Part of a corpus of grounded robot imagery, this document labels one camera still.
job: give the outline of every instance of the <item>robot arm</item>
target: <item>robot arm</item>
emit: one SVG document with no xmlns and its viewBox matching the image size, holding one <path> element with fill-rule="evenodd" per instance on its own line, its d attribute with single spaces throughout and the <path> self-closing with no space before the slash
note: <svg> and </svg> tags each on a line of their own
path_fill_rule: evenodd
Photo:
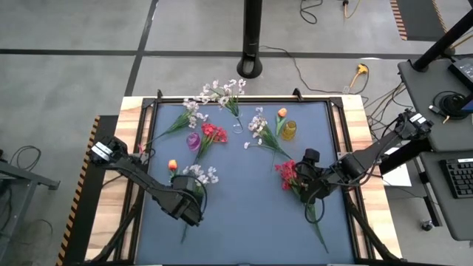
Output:
<svg viewBox="0 0 473 266">
<path fill-rule="evenodd" d="M 337 160 L 329 168 L 315 167 L 314 150 L 306 150 L 302 162 L 296 164 L 296 172 L 302 180 L 301 201 L 313 204 L 315 198 L 323 199 L 339 186 L 357 186 L 367 172 L 381 159 L 383 153 L 402 140 L 421 140 L 427 137 L 433 122 L 421 114 L 406 109 L 399 114 L 392 132 L 364 150 L 355 151 Z"/>
<path fill-rule="evenodd" d="M 181 218 L 190 226 L 198 226 L 202 220 L 202 199 L 191 190 L 192 179 L 174 178 L 171 185 L 159 183 L 141 170 L 139 159 L 130 157 L 126 144 L 116 137 L 97 142 L 92 147 L 90 160 L 97 166 L 119 172 L 139 185 L 169 216 Z"/>
</svg>

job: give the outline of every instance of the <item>gray floor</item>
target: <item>gray floor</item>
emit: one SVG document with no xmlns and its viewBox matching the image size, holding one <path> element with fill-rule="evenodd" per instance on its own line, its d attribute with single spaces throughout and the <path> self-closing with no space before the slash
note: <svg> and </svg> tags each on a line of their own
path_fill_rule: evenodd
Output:
<svg viewBox="0 0 473 266">
<path fill-rule="evenodd" d="M 471 8 L 467 0 L 437 0 L 447 27 Z M 151 0 L 0 0 L 0 49 L 135 50 Z M 243 0 L 160 0 L 147 50 L 239 51 L 242 45 Z M 348 21 L 341 2 L 326 0 L 314 9 L 315 26 L 299 17 L 299 2 L 265 0 L 261 44 L 293 52 L 364 52 L 419 54 L 432 43 L 402 41 L 389 0 L 363 0 Z M 473 41 L 458 51 L 473 52 Z M 9 249 L 9 265 L 52 265 L 57 257 L 72 193 L 94 116 L 116 115 L 134 57 L 78 55 L 0 55 L 0 149 L 6 158 L 20 146 L 43 151 L 36 173 L 61 180 L 58 191 L 39 188 L 22 232 L 28 242 Z M 237 58 L 145 57 L 133 95 L 194 95 L 213 79 L 237 78 Z M 286 95 L 293 88 L 315 94 L 299 80 L 287 58 L 263 58 L 264 72 L 248 81 L 249 95 Z M 356 66 L 370 68 L 363 96 L 375 99 L 400 82 L 396 60 L 298 59 L 313 89 L 341 91 Z M 363 79 L 357 83 L 358 91 Z M 398 101 L 410 104 L 407 93 Z M 383 121 L 404 108 L 391 105 Z M 467 242 L 455 242 L 446 228 L 419 230 L 427 218 L 420 199 L 389 201 L 401 250 L 415 262 L 470 265 Z M 46 219 L 54 227 L 34 223 Z"/>
</svg>

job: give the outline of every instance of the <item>keyboard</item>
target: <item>keyboard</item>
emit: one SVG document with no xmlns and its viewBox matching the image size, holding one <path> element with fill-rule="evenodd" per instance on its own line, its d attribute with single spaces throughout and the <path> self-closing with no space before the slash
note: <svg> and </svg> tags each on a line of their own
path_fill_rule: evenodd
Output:
<svg viewBox="0 0 473 266">
<path fill-rule="evenodd" d="M 473 158 L 441 160 L 440 167 L 454 198 L 473 197 Z"/>
</svg>

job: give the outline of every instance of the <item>orange tulip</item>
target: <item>orange tulip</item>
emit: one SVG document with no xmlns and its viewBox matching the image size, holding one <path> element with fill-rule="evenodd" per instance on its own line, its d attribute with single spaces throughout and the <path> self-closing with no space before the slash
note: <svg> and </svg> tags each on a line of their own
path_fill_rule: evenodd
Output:
<svg viewBox="0 0 473 266">
<path fill-rule="evenodd" d="M 169 160 L 168 168 L 171 171 L 176 171 L 177 169 L 177 162 L 176 160 Z"/>
<path fill-rule="evenodd" d="M 286 108 L 281 108 L 279 111 L 278 111 L 278 116 L 280 117 L 285 117 L 287 114 L 287 109 Z"/>
</svg>

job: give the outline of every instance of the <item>yellow cup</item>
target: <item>yellow cup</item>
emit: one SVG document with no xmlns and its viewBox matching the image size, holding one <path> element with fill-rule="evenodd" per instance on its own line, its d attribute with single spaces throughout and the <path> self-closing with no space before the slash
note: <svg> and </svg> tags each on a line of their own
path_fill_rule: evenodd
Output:
<svg viewBox="0 0 473 266">
<path fill-rule="evenodd" d="M 297 125 L 295 121 L 289 121 L 282 129 L 281 137 L 283 140 L 292 140 L 296 136 Z"/>
</svg>

